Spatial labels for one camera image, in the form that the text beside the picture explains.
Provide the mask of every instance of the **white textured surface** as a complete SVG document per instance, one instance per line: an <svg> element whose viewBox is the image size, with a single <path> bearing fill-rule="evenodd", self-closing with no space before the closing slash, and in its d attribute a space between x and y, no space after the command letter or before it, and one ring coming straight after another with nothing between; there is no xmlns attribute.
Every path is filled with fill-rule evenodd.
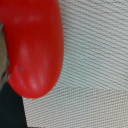
<svg viewBox="0 0 128 128"><path fill-rule="evenodd" d="M128 1L59 0L65 59L56 88L24 99L29 126L128 127Z"/></svg>
<svg viewBox="0 0 128 128"><path fill-rule="evenodd" d="M27 123L42 128L128 128L128 93L56 87L38 100L24 99Z"/></svg>

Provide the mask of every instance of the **dark background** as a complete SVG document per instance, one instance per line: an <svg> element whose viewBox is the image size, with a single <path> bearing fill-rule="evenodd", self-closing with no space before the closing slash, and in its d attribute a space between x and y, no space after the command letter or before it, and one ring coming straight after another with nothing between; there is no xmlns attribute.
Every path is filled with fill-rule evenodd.
<svg viewBox="0 0 128 128"><path fill-rule="evenodd" d="M8 83L0 91L0 128L27 128L22 97Z"/></svg>

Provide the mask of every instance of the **red object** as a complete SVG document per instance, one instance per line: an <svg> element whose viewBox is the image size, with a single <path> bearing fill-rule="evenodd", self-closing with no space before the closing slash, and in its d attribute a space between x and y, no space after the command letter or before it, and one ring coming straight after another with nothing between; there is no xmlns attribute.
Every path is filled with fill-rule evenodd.
<svg viewBox="0 0 128 128"><path fill-rule="evenodd" d="M58 0L1 0L0 22L10 60L8 82L21 96L44 96L56 85L63 65Z"/></svg>

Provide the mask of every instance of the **blurry object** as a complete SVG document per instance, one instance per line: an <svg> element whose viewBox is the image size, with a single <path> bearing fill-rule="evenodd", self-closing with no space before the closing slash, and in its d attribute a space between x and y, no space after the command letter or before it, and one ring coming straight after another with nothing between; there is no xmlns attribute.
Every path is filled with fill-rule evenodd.
<svg viewBox="0 0 128 128"><path fill-rule="evenodd" d="M0 23L0 89L7 81L8 75L6 74L6 68L8 66L6 42L3 32L3 24Z"/></svg>
<svg viewBox="0 0 128 128"><path fill-rule="evenodd" d="M63 66L58 0L1 1L0 21L4 23L11 87L27 98L46 95L56 85Z"/></svg>

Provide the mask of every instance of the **white mesh fabric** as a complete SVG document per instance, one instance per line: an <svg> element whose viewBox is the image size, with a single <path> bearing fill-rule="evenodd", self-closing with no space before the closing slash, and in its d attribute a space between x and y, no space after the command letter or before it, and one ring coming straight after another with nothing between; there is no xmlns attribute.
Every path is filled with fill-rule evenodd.
<svg viewBox="0 0 128 128"><path fill-rule="evenodd" d="M57 86L24 99L29 126L128 127L128 1L59 0L65 59Z"/></svg>

